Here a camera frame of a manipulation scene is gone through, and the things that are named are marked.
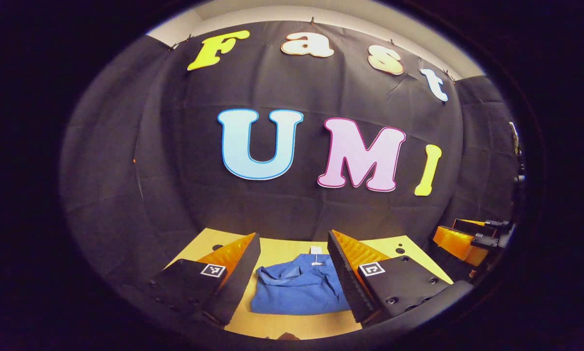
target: blue cloth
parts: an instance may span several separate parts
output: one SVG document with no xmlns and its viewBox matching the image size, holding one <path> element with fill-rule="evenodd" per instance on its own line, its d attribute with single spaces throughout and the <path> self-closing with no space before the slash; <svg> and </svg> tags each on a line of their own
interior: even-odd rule
<svg viewBox="0 0 584 351">
<path fill-rule="evenodd" d="M 311 265 L 312 262 L 323 265 Z M 294 261 L 259 267 L 254 313 L 314 315 L 350 309 L 329 255 L 301 254 Z"/>
</svg>

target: letter m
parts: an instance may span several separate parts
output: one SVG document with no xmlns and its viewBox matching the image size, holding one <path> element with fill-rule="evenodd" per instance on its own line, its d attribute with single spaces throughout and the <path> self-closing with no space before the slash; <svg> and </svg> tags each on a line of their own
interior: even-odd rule
<svg viewBox="0 0 584 351">
<path fill-rule="evenodd" d="M 406 135 L 399 129 L 385 127 L 376 136 L 370 148 L 366 148 L 359 127 L 348 118 L 329 118 L 325 128 L 331 132 L 331 148 L 325 173 L 318 177 L 323 187 L 339 188 L 346 184 L 343 177 L 344 164 L 352 186 L 361 182 L 374 168 L 366 187 L 372 191 L 393 191 L 396 187 L 394 175 L 398 153 Z"/>
</svg>

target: orange foam pad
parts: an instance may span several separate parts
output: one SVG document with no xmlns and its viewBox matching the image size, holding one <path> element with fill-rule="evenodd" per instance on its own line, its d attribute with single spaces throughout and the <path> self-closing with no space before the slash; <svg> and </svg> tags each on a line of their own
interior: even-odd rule
<svg viewBox="0 0 584 351">
<path fill-rule="evenodd" d="M 442 247 L 442 249 L 448 251 L 461 261 L 477 267 L 481 264 L 489 250 L 472 246 L 470 243 L 473 239 L 474 237 L 471 235 L 442 226 L 437 227 L 435 236 L 433 237 L 433 241 Z"/>
<path fill-rule="evenodd" d="M 470 223 L 482 225 L 483 227 L 485 226 L 485 222 L 481 222 L 479 220 L 469 220 L 469 219 L 461 219 L 461 220 L 463 220 L 464 222 L 470 222 Z M 457 224 L 457 220 L 456 219 L 452 223 L 452 226 L 454 227 L 455 224 Z"/>
<path fill-rule="evenodd" d="M 380 251 L 377 251 L 376 249 L 373 249 L 372 247 L 363 244 L 359 240 L 351 238 L 348 235 L 342 234 L 338 231 L 333 231 L 333 234 L 335 235 L 337 242 L 339 242 L 339 245 L 342 248 L 344 255 L 346 256 L 346 260 L 348 260 L 348 264 L 350 264 L 350 268 L 352 268 L 353 272 L 355 272 L 359 282 L 361 282 L 364 288 L 368 290 L 363 280 L 361 280 L 357 268 L 361 264 L 388 260 L 389 257 L 386 254 L 381 253 Z"/>
<path fill-rule="evenodd" d="M 245 253 L 245 249 L 247 249 L 247 246 L 254 236 L 255 233 L 252 233 L 243 238 L 239 238 L 238 240 L 220 247 L 196 261 L 204 264 L 224 265 L 227 269 L 227 275 L 220 284 L 220 286 L 223 286 L 230 275 L 234 273 L 234 269 L 236 269 L 240 258 L 243 253 Z"/>
</svg>

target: letter u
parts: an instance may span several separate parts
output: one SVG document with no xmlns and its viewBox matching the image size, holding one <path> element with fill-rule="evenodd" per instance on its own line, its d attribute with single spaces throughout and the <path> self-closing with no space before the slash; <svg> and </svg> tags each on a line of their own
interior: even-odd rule
<svg viewBox="0 0 584 351">
<path fill-rule="evenodd" d="M 260 162 L 251 158 L 249 151 L 251 125 L 258 120 L 258 113 L 230 109 L 218 114 L 218 122 L 223 125 L 223 163 L 231 173 L 245 179 L 268 180 L 281 176 L 292 166 L 296 125 L 303 120 L 303 114 L 274 110 L 268 117 L 277 125 L 275 152 L 271 160 Z"/>
</svg>

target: white wall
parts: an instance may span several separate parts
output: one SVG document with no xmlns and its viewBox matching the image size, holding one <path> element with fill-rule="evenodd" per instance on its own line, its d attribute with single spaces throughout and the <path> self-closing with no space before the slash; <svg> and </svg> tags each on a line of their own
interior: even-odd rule
<svg viewBox="0 0 584 351">
<path fill-rule="evenodd" d="M 380 14 L 375 14 L 375 17 L 378 17 L 372 18 L 372 22 L 350 14 L 309 6 L 259 6 L 226 12 L 227 10 L 234 10 L 243 6 L 251 6 L 252 2 L 259 4 L 261 2 L 277 1 L 247 0 L 246 2 L 242 2 L 237 0 L 214 0 L 172 18 L 149 32 L 149 35 L 161 40 L 167 45 L 173 45 L 176 42 L 185 40 L 189 34 L 196 36 L 215 29 L 239 24 L 261 22 L 264 20 L 310 21 L 314 17 L 314 21 L 317 23 L 354 29 L 386 41 L 391 39 L 397 46 L 428 60 L 428 62 L 431 62 L 440 69 L 448 69 L 450 75 L 455 79 L 484 74 L 482 69 L 465 53 L 433 30 L 423 26 L 403 13 L 368 0 L 353 2 L 348 0 L 314 1 L 325 7 L 336 7 L 343 9 L 343 11 L 356 11 L 356 13 L 364 14 L 366 18 L 369 16 L 368 10 L 374 10 L 374 12 L 371 11 L 372 13 L 376 11 L 381 12 Z M 293 2 L 305 2 L 305 0 L 296 0 Z M 364 9 L 359 8 L 360 4 L 365 5 Z M 385 22 L 386 16 L 388 16 L 387 18 L 390 22 L 394 23 L 391 27 L 396 27 L 398 29 L 397 31 L 392 31 L 376 24 L 381 21 Z"/>
</svg>

